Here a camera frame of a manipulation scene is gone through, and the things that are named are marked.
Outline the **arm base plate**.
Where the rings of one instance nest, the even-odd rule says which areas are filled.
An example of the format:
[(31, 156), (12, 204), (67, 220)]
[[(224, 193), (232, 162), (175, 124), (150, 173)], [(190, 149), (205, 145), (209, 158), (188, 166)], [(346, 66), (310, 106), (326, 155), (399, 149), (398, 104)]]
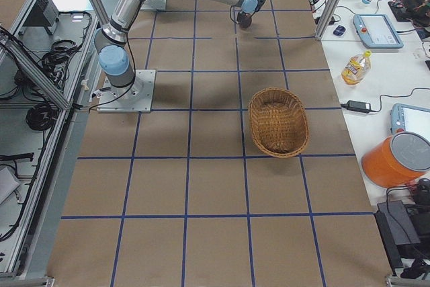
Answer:
[(141, 7), (141, 11), (165, 11), (167, 0), (145, 0)]
[(119, 89), (112, 87), (105, 77), (103, 86), (109, 87), (99, 97), (96, 107), (100, 113), (150, 113), (157, 72), (155, 70), (137, 70), (132, 86)]

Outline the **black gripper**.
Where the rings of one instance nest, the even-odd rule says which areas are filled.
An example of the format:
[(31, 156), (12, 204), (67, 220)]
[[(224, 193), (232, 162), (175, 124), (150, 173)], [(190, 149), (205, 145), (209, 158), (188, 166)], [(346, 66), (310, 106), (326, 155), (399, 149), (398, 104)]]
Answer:
[(238, 22), (252, 22), (252, 17), (256, 9), (256, 4), (243, 5), (237, 15)]

